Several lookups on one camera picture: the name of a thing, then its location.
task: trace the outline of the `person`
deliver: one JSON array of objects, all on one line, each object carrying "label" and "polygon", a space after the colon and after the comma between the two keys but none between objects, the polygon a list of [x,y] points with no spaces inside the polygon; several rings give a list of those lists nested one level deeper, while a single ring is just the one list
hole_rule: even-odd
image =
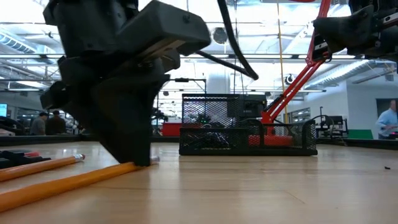
[{"label": "person", "polygon": [[396,101],[391,100],[390,108],[380,114],[376,122],[379,128],[379,139],[389,139],[389,136],[394,129],[398,127],[397,107]]},{"label": "person", "polygon": [[39,117],[33,120],[32,126],[30,127],[30,135],[44,136],[45,135],[45,121],[48,118],[48,114],[41,112]]},{"label": "person", "polygon": [[47,135],[63,134],[66,130],[66,121],[60,117],[60,112],[55,110],[54,117],[50,118],[45,125]]}]

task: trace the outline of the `mesh basket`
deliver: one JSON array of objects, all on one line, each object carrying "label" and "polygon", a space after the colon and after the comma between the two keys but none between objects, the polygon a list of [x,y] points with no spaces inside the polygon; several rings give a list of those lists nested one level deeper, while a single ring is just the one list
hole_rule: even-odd
[{"label": "mesh basket", "polygon": [[180,155],[317,155],[315,123],[240,125],[239,128],[181,128]]},{"label": "mesh basket", "polygon": [[239,109],[239,95],[183,94],[182,127],[233,128]]},{"label": "mesh basket", "polygon": [[317,155],[315,122],[239,120],[239,95],[184,94],[180,155]]}]

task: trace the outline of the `green panel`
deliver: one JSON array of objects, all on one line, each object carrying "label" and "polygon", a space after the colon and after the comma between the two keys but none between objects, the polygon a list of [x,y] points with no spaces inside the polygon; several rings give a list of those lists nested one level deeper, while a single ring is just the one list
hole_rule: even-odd
[{"label": "green panel", "polygon": [[351,139],[373,139],[372,130],[370,129],[349,129],[348,138]]}]

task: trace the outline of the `man in blue shirt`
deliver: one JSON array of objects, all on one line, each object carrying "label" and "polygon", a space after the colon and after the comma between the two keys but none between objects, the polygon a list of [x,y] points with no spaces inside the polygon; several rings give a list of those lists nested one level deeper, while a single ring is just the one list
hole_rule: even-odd
[{"label": "man in blue shirt", "polygon": [[396,101],[391,100],[390,108],[380,114],[376,122],[379,127],[379,139],[389,139],[389,135],[398,127]]}]

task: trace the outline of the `table surface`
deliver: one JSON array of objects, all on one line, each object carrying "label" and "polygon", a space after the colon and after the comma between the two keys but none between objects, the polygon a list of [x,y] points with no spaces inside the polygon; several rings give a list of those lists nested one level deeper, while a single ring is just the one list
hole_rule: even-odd
[{"label": "table surface", "polygon": [[[1,149],[10,148],[86,160],[3,182],[0,192],[117,164],[97,142]],[[178,144],[153,144],[159,165],[0,213],[0,223],[398,223],[398,152],[318,150],[313,157],[197,157],[179,156]]]}]

